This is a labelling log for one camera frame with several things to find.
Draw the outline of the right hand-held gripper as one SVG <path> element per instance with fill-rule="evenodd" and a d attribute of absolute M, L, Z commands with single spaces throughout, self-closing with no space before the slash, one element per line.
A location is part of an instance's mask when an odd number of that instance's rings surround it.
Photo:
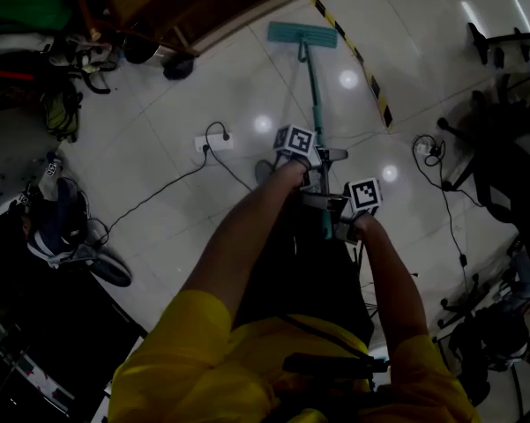
<path fill-rule="evenodd" d="M 303 204 L 319 210 L 341 210 L 333 226 L 333 235 L 342 241 L 357 243 L 354 235 L 355 221 L 366 212 L 372 212 L 382 204 L 379 180 L 376 177 L 348 182 L 342 195 L 302 191 Z"/>

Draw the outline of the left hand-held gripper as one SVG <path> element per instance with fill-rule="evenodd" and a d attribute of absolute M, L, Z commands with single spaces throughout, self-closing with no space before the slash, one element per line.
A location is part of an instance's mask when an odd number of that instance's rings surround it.
<path fill-rule="evenodd" d="M 348 151 L 338 148 L 317 147 L 316 133 L 294 126 L 280 128 L 272 146 L 276 153 L 274 167 L 280 167 L 290 160 L 308 162 L 308 172 L 303 179 L 304 188 L 319 188 L 321 184 L 321 161 L 335 162 L 348 158 Z"/>

